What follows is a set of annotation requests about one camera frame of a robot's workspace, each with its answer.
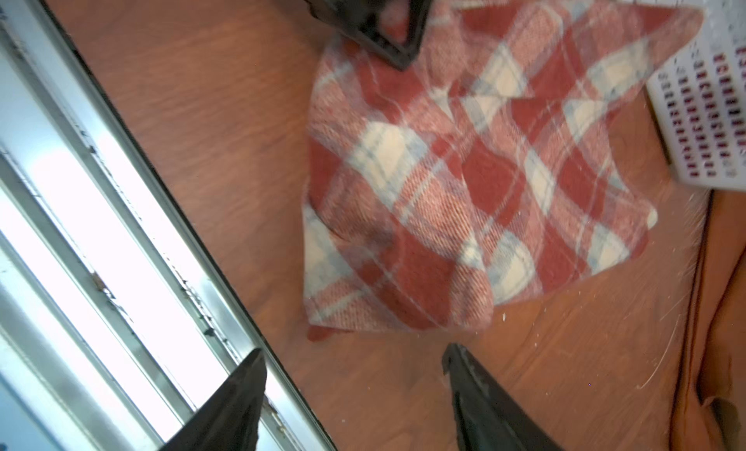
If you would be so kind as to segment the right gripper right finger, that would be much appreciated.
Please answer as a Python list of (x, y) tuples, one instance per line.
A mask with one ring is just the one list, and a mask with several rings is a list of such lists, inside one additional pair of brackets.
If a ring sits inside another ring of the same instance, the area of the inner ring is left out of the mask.
[(458, 343), (442, 356), (452, 391), (460, 450), (559, 450), (479, 361)]

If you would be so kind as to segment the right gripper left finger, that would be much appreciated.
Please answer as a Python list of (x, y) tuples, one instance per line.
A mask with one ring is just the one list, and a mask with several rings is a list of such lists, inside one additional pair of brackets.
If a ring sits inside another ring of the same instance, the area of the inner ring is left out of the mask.
[(256, 348), (161, 450), (255, 450), (266, 379), (264, 352)]

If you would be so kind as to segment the orange brown skirt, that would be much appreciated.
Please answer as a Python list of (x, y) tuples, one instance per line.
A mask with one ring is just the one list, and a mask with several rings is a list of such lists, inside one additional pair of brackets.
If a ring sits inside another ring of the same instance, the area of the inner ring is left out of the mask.
[(695, 268), (672, 450), (745, 447), (745, 196), (716, 191)]

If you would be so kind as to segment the red plaid skirt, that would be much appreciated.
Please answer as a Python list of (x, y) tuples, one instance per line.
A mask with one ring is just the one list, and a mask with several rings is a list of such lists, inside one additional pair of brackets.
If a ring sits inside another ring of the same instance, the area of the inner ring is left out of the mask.
[(639, 255), (658, 213), (625, 183), (613, 119), (701, 30), (699, 8), (434, 0), (399, 71), (334, 39), (308, 124), (311, 340), (477, 331)]

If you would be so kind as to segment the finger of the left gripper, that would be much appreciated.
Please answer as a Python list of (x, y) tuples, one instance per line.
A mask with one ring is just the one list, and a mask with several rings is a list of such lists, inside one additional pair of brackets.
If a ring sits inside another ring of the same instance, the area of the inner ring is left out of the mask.
[(395, 0), (303, 0), (311, 15), (337, 29), (387, 64), (404, 71), (419, 55), (433, 0), (407, 0), (406, 39), (397, 41), (383, 28), (383, 13)]

